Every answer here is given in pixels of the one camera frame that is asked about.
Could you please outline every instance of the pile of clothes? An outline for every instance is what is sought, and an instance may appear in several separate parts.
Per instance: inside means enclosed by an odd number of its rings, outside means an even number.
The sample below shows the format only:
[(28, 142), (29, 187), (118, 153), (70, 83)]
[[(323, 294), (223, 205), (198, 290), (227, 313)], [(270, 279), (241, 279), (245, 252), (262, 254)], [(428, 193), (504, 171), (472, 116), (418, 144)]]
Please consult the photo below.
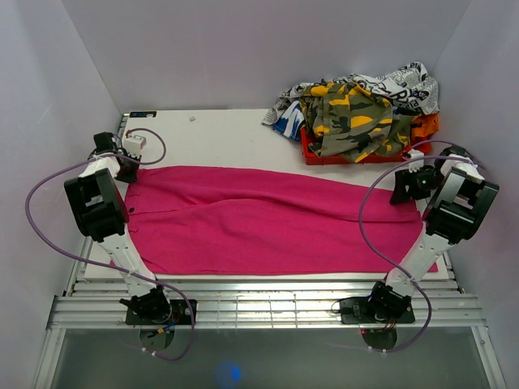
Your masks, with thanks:
[(317, 156), (358, 163), (428, 139), (439, 129), (438, 112), (438, 82), (421, 62), (412, 62), (375, 78), (352, 74), (300, 83), (279, 97), (262, 123), (295, 141), (304, 130)]

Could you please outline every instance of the pink cloth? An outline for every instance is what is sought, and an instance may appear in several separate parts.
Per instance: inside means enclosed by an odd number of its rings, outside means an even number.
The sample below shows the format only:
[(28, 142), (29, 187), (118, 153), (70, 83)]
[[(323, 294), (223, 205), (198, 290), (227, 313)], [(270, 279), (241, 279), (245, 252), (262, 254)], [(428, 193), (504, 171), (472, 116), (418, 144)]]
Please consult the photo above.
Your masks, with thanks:
[[(155, 273), (389, 271), (391, 265), (371, 252), (358, 229), (366, 190), (255, 169), (140, 169), (127, 191), (128, 228)], [(400, 261), (422, 221), (413, 204), (391, 206), (390, 196), (375, 190), (365, 221), (377, 247)]]

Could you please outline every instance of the white table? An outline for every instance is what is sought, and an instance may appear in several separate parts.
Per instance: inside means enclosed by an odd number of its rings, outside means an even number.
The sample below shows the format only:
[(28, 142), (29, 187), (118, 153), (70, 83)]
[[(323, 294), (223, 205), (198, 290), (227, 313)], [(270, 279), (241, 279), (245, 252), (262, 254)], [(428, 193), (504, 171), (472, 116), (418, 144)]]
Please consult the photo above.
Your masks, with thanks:
[[(261, 125), (266, 109), (227, 109), (196, 111), (157, 111), (154, 118), (128, 118), (121, 134), (146, 127), (157, 132), (165, 141), (168, 152), (160, 163), (143, 166), (153, 169), (172, 165), (222, 166), (232, 168), (266, 169), (284, 173), (304, 174), (328, 180), (369, 186), (381, 173), (394, 164), (366, 165), (305, 165), (301, 145)], [(143, 160), (154, 160), (161, 155), (162, 146), (151, 134)], [(126, 185), (118, 183), (121, 192)], [(379, 188), (392, 190), (393, 175), (384, 179)], [(90, 259), (109, 262), (108, 255), (96, 244)], [(448, 259), (437, 261), (438, 271), (425, 275), (424, 280), (452, 279), (446, 268)], [(287, 276), (229, 276), (229, 275), (157, 275), (159, 280), (379, 280), (385, 273), (327, 273)], [(117, 271), (88, 265), (86, 280), (120, 280)]]

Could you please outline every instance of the robotic arm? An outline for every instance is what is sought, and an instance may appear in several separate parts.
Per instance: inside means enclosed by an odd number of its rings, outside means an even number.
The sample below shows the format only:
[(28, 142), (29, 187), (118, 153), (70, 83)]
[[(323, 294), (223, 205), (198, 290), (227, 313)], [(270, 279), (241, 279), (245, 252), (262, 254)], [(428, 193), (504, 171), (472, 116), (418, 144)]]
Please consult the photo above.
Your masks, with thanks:
[[(420, 281), (448, 249), (461, 240), (471, 239), (494, 201), (499, 187), (485, 181), (461, 147), (449, 147), (440, 155), (455, 156), (466, 162), (438, 160), (434, 166), (423, 161), (411, 162), (408, 169), (396, 172), (396, 186), (391, 204), (410, 199), (423, 200), (435, 190), (422, 214), (423, 230), (400, 265), (384, 280), (375, 283), (369, 297), (352, 297), (340, 301), (344, 324), (413, 323), (412, 281)], [(411, 159), (422, 156), (412, 151)]]
[[(79, 231), (85, 237), (99, 243), (110, 259), (142, 276), (155, 280), (155, 275), (140, 258), (128, 234), (128, 210), (122, 200), (115, 181), (135, 182), (141, 158), (141, 150), (146, 144), (142, 136), (127, 136), (119, 147), (114, 135), (108, 132), (94, 135), (96, 149), (93, 156), (113, 153), (129, 156), (133, 161), (107, 156), (93, 161), (78, 177), (65, 182), (66, 196), (74, 213)], [(131, 274), (121, 273), (131, 299), (121, 299), (121, 303), (133, 311), (140, 319), (153, 323), (164, 323), (171, 317), (171, 305), (161, 286), (137, 279)]]

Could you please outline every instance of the orange cloth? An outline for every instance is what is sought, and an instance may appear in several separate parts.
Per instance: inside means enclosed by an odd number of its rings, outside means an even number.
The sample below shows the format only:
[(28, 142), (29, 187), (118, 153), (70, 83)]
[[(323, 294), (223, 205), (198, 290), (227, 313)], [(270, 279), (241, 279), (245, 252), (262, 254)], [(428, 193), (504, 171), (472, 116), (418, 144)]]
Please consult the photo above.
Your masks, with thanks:
[[(411, 123), (411, 144), (428, 140), (433, 134), (440, 130), (438, 114), (422, 115), (417, 117)], [(429, 143), (418, 147), (418, 150), (427, 154), (431, 151), (432, 146)]]

